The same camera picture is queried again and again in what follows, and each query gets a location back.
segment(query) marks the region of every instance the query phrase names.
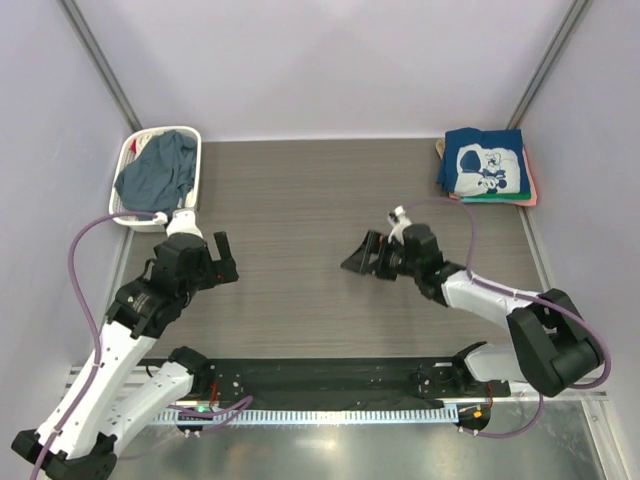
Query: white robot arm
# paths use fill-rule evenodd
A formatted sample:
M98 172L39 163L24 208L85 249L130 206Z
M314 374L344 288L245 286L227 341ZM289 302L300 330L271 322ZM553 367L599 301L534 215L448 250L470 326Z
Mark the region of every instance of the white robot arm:
M431 229L413 224L403 207L391 212L388 220L391 233L370 230L341 267L383 280L411 277L427 299L475 313L508 330L510 345L483 342L456 355L464 360L461 374L467 381L528 382L554 397L604 363L602 345L590 329L567 316L579 314L566 293L517 291L486 280L445 260ZM545 302L557 308L540 304Z
M220 260L213 261L193 211L176 211L167 235L154 248L156 258L147 261L142 275L116 293L100 335L102 360L97 374L64 427L56 430L87 383L94 353L49 418L37 430L20 432L12 444L14 451L35 463L47 439L56 433L42 465L52 480L108 478L117 457L149 421L167 405L212 383L210 361L181 347L153 378L114 405L131 371L196 292L238 280L226 234L214 234Z

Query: laundry basket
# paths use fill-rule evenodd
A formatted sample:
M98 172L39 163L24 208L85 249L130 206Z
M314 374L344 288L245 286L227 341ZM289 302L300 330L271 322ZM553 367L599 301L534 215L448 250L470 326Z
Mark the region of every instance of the laundry basket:
M122 149L120 150L120 158L118 159L118 166L116 167L116 174L113 178L113 183L115 185L116 179L118 178L118 174L129 165L131 162L135 160L135 154L131 151L131 144L136 141L138 137L143 135L160 135L169 130L176 130L188 137L193 138L196 143L196 175L193 183L193 189L187 194L187 198L185 200L185 208L196 208L198 203L198 185L200 184L200 156L202 153L202 138L200 137L200 133L197 130L191 127L184 126L176 126L176 127L158 127L158 128L147 128L145 130L140 130L139 132L134 133L129 138L124 141L122 145ZM111 198L109 199L109 213L117 213L124 212L126 208L122 205L120 201L120 195L116 191L115 187L111 188ZM136 232L162 232L164 231L163 225L156 225L152 220L138 220L136 217L116 217L113 219L116 223L120 225L124 225L126 227L130 227L132 230Z

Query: gray cloth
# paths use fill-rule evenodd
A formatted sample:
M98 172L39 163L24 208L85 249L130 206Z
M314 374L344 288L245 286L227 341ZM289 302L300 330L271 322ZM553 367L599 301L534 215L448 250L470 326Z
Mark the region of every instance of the gray cloth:
M193 188L196 150L193 138L175 130L153 137L116 179L122 205L127 210L171 215L179 203L184 205Z

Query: blue t-shirt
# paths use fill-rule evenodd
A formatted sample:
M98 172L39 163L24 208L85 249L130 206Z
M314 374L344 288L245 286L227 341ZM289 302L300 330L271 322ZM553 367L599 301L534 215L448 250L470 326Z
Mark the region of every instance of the blue t-shirt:
M461 128L446 133L437 183L460 196L531 193L522 132Z

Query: blue cloth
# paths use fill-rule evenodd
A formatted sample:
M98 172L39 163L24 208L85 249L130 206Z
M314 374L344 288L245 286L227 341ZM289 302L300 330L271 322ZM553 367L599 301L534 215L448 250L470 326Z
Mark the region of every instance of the blue cloth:
M519 129L447 132L437 183L445 192L461 197L530 193L523 148Z
M127 210L164 212L184 206L196 175L197 142L170 130L153 137L118 175L115 189Z

